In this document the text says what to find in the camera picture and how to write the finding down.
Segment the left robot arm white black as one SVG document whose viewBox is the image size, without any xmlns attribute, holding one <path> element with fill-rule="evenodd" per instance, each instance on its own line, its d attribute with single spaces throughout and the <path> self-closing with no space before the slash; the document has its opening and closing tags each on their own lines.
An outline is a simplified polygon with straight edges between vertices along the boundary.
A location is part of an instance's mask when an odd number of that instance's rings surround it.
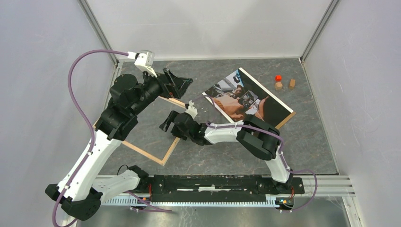
<svg viewBox="0 0 401 227">
<path fill-rule="evenodd" d="M 80 221 L 91 218 L 100 206 L 126 191 L 144 192 L 146 173 L 133 166 L 102 183 L 95 179 L 110 155 L 138 124 L 138 115 L 158 97 L 181 98 L 193 82 L 164 69 L 156 77 L 143 72 L 143 83 L 132 74 L 116 78 L 110 88 L 111 99 L 95 125 L 91 139 L 67 176 L 50 184 L 45 193 L 68 215 Z"/>
</svg>

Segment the light wooden picture frame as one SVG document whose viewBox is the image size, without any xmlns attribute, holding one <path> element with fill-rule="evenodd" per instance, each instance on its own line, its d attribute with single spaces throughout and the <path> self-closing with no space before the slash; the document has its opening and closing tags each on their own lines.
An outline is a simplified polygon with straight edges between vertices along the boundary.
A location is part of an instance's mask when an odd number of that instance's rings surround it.
<svg viewBox="0 0 401 227">
<path fill-rule="evenodd" d="M 138 124 L 128 134 L 122 144 L 111 154 L 104 169 L 121 164 L 163 165 L 167 153 L 171 153 L 178 139 L 159 126 L 171 111 L 184 112 L 187 102 L 177 98 L 158 97 L 138 115 Z"/>
</svg>

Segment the printed photo with white border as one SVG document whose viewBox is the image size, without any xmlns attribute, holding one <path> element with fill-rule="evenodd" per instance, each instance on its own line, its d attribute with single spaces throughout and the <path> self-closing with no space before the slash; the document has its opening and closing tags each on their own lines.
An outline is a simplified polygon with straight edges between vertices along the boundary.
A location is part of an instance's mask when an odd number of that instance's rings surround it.
<svg viewBox="0 0 401 227">
<path fill-rule="evenodd" d="M 275 127 L 294 111 L 243 68 L 202 94 L 229 122 L 240 122 L 247 115 L 254 115 Z"/>
</svg>

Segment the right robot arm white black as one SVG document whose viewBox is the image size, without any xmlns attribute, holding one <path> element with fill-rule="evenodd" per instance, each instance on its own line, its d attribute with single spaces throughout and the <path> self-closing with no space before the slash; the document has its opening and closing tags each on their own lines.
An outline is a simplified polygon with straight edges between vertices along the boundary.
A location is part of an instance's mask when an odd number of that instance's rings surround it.
<svg viewBox="0 0 401 227">
<path fill-rule="evenodd" d="M 285 193 L 291 189 L 293 173 L 283 157 L 284 140 L 278 129 L 256 116 L 247 115 L 242 122 L 214 124 L 198 123 L 188 113 L 171 111 L 159 127 L 166 132 L 171 124 L 172 135 L 190 139 L 199 146 L 240 143 L 253 156 L 265 161 L 277 192 Z"/>
</svg>

